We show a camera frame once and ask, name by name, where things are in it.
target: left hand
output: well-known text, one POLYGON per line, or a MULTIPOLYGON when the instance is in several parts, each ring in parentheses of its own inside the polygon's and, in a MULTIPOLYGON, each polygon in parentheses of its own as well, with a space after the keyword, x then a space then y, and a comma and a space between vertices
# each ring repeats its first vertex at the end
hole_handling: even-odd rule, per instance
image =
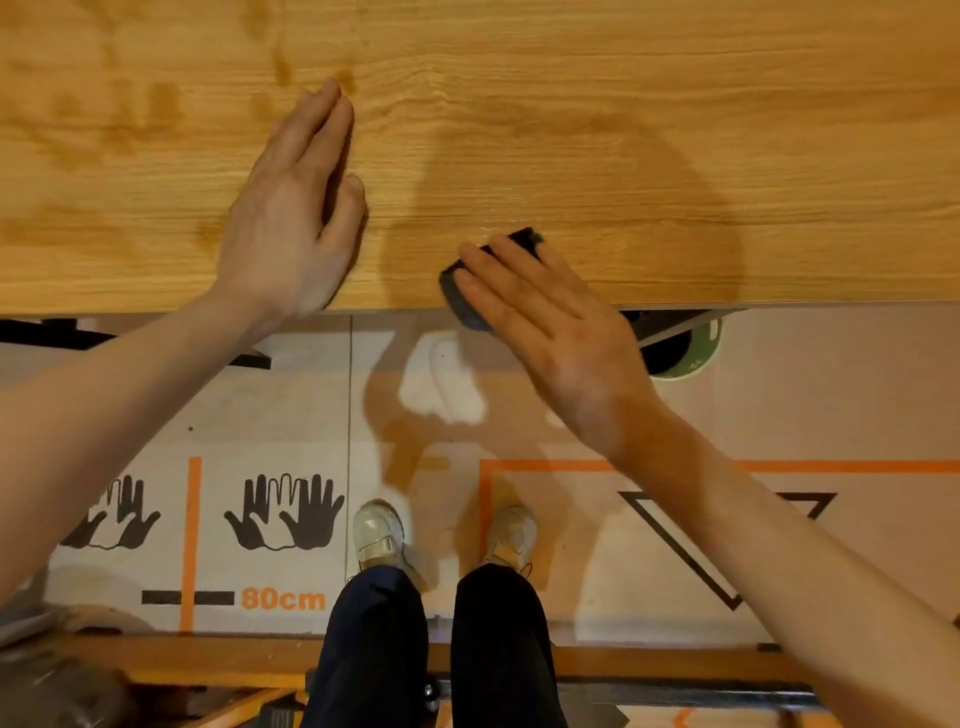
POLYGON ((263 310, 263 335, 324 308, 353 260, 367 211, 359 178, 331 190, 333 211, 322 219, 352 125, 353 106, 336 81, 304 93, 230 208, 213 291, 263 310))

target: orange line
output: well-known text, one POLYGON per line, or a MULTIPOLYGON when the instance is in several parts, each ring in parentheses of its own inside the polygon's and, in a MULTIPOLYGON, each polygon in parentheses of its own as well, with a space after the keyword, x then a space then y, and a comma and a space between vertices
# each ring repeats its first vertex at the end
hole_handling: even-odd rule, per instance
MULTIPOLYGON (((749 473, 960 473, 960 460, 737 460, 749 473)), ((493 518, 493 476, 498 473, 612 473, 606 460, 481 460, 477 497, 480 558, 493 518)))
POLYGON ((750 473, 960 473, 960 460, 740 460, 750 473))
POLYGON ((612 473, 606 460, 481 460, 490 473, 612 473))
POLYGON ((193 631, 193 598, 197 588, 197 542, 200 537, 200 485, 204 461, 191 457, 186 476, 186 519, 183 525, 183 570, 180 578, 180 631, 193 631))
POLYGON ((681 708, 673 718, 673 728, 686 728, 686 719, 693 713, 693 708, 681 708))

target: dark trousers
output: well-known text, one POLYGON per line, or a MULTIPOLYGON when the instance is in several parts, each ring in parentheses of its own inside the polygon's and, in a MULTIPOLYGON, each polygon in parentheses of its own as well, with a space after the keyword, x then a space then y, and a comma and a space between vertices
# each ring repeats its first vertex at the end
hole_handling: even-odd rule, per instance
MULTIPOLYGON (((302 728, 414 728, 424 718, 427 629, 403 571, 354 577, 330 615, 302 728)), ((450 646, 456 728, 565 728, 534 588, 487 564, 457 587, 450 646)))

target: water stain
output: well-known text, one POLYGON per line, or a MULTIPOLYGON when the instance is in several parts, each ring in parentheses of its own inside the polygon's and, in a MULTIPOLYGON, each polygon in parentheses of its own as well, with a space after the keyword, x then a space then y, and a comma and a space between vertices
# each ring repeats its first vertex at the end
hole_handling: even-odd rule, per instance
POLYGON ((113 35, 117 28, 116 20, 110 16, 104 0, 75 0, 75 2, 77 7, 90 15, 103 33, 113 35))
POLYGON ((150 132, 172 132, 180 121, 180 88, 176 84, 155 83, 150 86, 147 95, 147 130, 150 132))
POLYGON ((250 97, 250 116, 261 124, 273 124, 277 119, 274 101, 263 91, 257 91, 250 97))
POLYGON ((345 68, 344 70, 334 74, 334 78, 340 84, 340 88, 346 93, 347 96, 352 96, 357 92, 357 81, 356 77, 353 75, 353 69, 345 68))
POLYGON ((53 162, 55 167, 65 172, 99 166, 104 162, 99 150, 58 139, 45 133, 37 124, 16 113, 9 114, 7 120, 15 129, 19 129, 27 139, 33 142, 39 151, 53 162))
POLYGON ((276 85, 288 86, 294 82, 294 68, 287 60, 283 50, 283 38, 278 38, 271 51, 271 59, 274 62, 274 80, 276 85))
POLYGON ((194 231, 194 239, 197 242, 197 248, 211 260, 216 260, 220 252, 220 241, 224 239, 224 231, 227 229, 227 214, 223 213, 217 217, 201 220, 197 223, 194 231))
POLYGON ((72 93, 58 93, 50 103, 50 113, 58 121, 65 121, 80 116, 80 99, 72 93))
POLYGON ((121 157, 133 154, 133 146, 142 134, 133 115, 132 96, 132 85, 129 81, 113 83, 113 114, 101 134, 103 146, 121 157))
POLYGON ((61 248, 71 253, 124 262, 141 257, 123 230, 99 212, 67 205, 45 205, 28 218, 0 223, 6 246, 61 248))
POLYGON ((0 28, 16 31, 27 23, 27 14, 17 0, 0 0, 0 28))
POLYGON ((19 61, 17 59, 7 59, 7 67, 13 73, 26 74, 36 71, 36 64, 29 61, 19 61))
POLYGON ((116 40, 112 36, 103 39, 100 52, 104 54, 104 68, 115 71, 120 67, 120 54, 117 52, 116 40))
POLYGON ((263 40, 270 27, 270 5, 268 0, 247 0, 240 24, 250 40, 263 40))

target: forearm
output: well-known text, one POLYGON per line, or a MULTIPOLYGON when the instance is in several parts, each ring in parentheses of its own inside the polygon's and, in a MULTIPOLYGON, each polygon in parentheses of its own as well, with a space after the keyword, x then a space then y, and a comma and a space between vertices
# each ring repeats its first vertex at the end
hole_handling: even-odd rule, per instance
POLYGON ((254 342, 263 319, 251 303, 207 294, 0 393, 0 554, 7 562, 0 600, 43 564, 156 432, 254 342))
POLYGON ((944 696, 960 679, 960 636, 945 620, 680 418, 658 409, 642 421, 636 446, 617 465, 811 669, 818 693, 845 725, 946 725, 953 718, 944 696))

